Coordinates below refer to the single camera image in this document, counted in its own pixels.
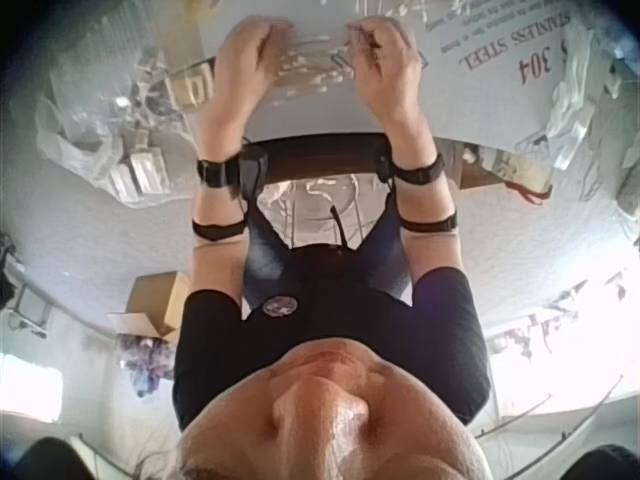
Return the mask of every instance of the wrist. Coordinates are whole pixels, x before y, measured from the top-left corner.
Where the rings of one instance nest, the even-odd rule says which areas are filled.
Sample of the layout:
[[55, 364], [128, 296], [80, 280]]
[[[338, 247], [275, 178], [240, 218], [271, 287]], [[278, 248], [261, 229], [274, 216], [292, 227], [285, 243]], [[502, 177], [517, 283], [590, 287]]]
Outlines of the wrist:
[[242, 149], [245, 122], [211, 105], [203, 113], [197, 135], [198, 155], [210, 162], [226, 162]]
[[429, 123], [422, 113], [407, 117], [385, 129], [393, 150], [393, 162], [404, 170], [427, 167], [435, 162], [436, 149]]

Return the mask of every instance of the black shirt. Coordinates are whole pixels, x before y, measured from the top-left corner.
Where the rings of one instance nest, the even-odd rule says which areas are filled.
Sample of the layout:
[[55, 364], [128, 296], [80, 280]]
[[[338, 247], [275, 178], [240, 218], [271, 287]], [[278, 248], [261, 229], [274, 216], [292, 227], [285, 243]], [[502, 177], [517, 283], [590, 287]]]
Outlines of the black shirt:
[[422, 381], [465, 425], [487, 402], [486, 347], [469, 282], [460, 270], [427, 273], [414, 287], [413, 307], [349, 282], [318, 280], [282, 295], [298, 302], [291, 315], [272, 318], [257, 308], [245, 321], [223, 293], [189, 296], [173, 390], [181, 430], [229, 387], [293, 347], [322, 338], [368, 346]]

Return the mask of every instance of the man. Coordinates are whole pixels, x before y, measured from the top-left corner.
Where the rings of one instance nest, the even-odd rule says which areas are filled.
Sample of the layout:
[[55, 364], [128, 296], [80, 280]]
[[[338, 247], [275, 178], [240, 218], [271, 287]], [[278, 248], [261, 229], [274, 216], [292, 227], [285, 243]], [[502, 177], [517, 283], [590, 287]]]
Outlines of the man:
[[[395, 165], [387, 209], [358, 251], [288, 251], [255, 198], [244, 207], [225, 183], [290, 28], [249, 18], [217, 57], [176, 358], [178, 468], [198, 479], [490, 478], [465, 429], [489, 395], [486, 350], [455, 205], [418, 104], [415, 40], [386, 18], [349, 26], [355, 87]], [[381, 271], [405, 268], [404, 257], [412, 307], [391, 294], [399, 277]], [[253, 308], [245, 321], [243, 294]]]

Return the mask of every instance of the window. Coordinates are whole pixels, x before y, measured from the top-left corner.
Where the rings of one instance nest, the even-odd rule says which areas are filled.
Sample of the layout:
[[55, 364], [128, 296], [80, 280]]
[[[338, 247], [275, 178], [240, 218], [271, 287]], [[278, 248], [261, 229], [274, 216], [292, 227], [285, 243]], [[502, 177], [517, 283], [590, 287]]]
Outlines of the window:
[[62, 411], [62, 374], [0, 353], [0, 411], [56, 422]]

